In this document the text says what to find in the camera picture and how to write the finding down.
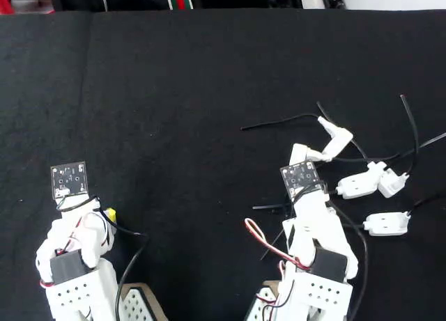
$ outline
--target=perforated plastic plate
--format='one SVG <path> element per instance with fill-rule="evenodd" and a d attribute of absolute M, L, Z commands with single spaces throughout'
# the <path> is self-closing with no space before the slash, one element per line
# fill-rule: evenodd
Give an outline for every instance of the perforated plastic plate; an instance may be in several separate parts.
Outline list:
<path fill-rule="evenodd" d="M 300 302 L 326 311 L 347 314 L 352 286 L 338 283 L 306 272 L 295 274 L 295 299 Z"/>
<path fill-rule="evenodd" d="M 146 300 L 136 288 L 132 288 L 128 291 L 128 294 L 123 301 L 123 307 L 124 315 L 127 317 L 127 321 L 154 320 L 146 305 Z"/>
<path fill-rule="evenodd" d="M 258 294 L 267 300 L 274 300 L 275 296 L 274 293 L 272 293 L 272 290 L 270 288 L 264 287 L 261 288 L 258 291 Z M 263 307 L 266 305 L 265 302 L 261 301 L 260 299 L 256 298 L 254 303 L 252 304 L 251 310 L 249 311 L 248 316 L 245 318 L 245 321 L 262 321 L 262 310 Z"/>

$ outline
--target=red and white wire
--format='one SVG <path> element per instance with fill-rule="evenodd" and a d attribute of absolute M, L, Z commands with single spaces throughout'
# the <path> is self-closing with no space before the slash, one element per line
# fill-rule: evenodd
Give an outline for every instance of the red and white wire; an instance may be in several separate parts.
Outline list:
<path fill-rule="evenodd" d="M 47 289 L 47 288 L 51 288 L 52 286 L 54 286 L 54 283 L 44 283 L 42 280 L 39 280 L 39 285 L 40 285 L 40 287 Z"/>
<path fill-rule="evenodd" d="M 289 254 L 283 252 L 282 250 L 279 250 L 275 246 L 272 246 L 266 241 L 265 234 L 263 234 L 262 230 L 259 226 L 254 222 L 254 220 L 250 218 L 245 219 L 245 226 L 248 229 L 248 231 L 253 235 L 260 243 L 262 243 L 266 248 L 270 249 L 273 253 L 276 253 L 280 257 L 282 257 L 285 260 L 288 260 L 292 262 L 296 267 L 302 270 L 308 270 L 309 267 L 304 266 L 298 257 L 290 256 Z"/>

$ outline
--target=black cloth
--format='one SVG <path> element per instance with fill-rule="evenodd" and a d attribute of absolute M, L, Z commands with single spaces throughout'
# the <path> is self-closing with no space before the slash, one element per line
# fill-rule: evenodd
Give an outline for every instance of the black cloth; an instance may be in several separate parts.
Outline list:
<path fill-rule="evenodd" d="M 89 189 L 118 220 L 151 237 L 128 278 L 155 292 L 170 320 L 242 320 L 277 257 L 271 240 L 293 143 L 321 149 L 312 121 L 240 132 L 298 113 L 331 117 L 369 156 L 412 146 L 398 94 L 421 140 L 445 131 L 446 13 L 198 10 L 0 17 L 0 311 L 50 320 L 35 252 L 59 215 L 49 167 L 85 160 Z M 404 211 L 444 187 L 446 142 L 422 149 L 397 196 L 334 202 L 361 222 Z M 359 157 L 354 148 L 342 156 Z M 410 159 L 396 170 L 402 172 Z M 365 164 L 319 169 L 331 188 Z M 444 201 L 422 208 L 403 237 L 368 237 L 370 275 L 357 320 L 444 320 Z M 360 242 L 347 232 L 360 263 Z M 118 278 L 139 241 L 118 233 L 107 254 Z M 360 288 L 362 267 L 353 301 Z"/>

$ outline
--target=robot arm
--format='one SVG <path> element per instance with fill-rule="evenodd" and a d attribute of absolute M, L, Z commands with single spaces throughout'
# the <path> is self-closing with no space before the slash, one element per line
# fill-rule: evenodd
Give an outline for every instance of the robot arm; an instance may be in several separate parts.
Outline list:
<path fill-rule="evenodd" d="M 318 122 L 324 127 L 325 131 L 332 138 L 325 146 L 322 152 L 313 150 L 306 145 L 295 143 L 293 151 L 291 152 L 290 165 L 310 161 L 324 161 L 330 162 L 333 157 L 336 157 L 353 139 L 353 134 L 345 128 L 338 127 L 335 124 L 327 121 L 323 117 L 318 117 Z"/>
<path fill-rule="evenodd" d="M 73 198 L 82 202 L 88 199 L 88 195 Z M 62 218 L 52 222 L 47 239 L 36 252 L 36 267 L 43 283 L 54 282 L 50 263 L 57 256 L 79 250 L 83 263 L 94 269 L 101 255 L 112 249 L 115 230 L 100 214 L 94 212 L 99 207 L 99 200 L 93 199 L 73 211 L 62 212 Z M 108 210 L 107 215 L 113 216 L 114 213 Z"/>
<path fill-rule="evenodd" d="M 288 256 L 298 262 L 286 262 L 274 302 L 265 302 L 257 295 L 247 321 L 257 320 L 258 311 L 261 320 L 270 321 L 342 321 L 347 314 L 353 289 L 347 280 L 356 276 L 358 261 L 337 213 L 326 206 L 330 197 L 317 185 L 312 161 L 331 161 L 353 135 L 322 117 L 318 121 L 332 137 L 323 152 L 296 143 L 290 166 L 281 169 L 290 199 L 294 201 L 299 195 L 293 204 L 295 217 L 283 222 Z M 301 195 L 305 185 L 311 184 L 315 188 Z"/>

